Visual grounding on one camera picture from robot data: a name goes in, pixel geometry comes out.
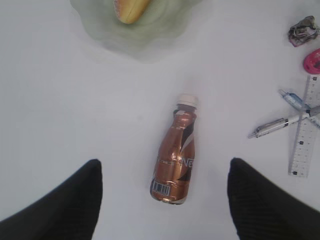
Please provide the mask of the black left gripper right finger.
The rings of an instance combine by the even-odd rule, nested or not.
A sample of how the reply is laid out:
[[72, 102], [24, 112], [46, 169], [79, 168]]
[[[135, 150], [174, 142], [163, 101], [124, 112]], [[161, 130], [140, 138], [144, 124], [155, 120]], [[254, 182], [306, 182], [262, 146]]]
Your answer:
[[241, 158], [230, 161], [230, 214], [241, 240], [318, 240], [320, 213], [279, 188]]

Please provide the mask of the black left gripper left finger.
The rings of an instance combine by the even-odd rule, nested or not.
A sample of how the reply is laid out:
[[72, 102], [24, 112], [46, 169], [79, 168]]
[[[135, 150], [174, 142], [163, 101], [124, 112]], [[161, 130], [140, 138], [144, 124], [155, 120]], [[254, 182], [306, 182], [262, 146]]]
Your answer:
[[92, 159], [41, 199], [2, 220], [0, 238], [90, 240], [102, 198], [102, 164]]

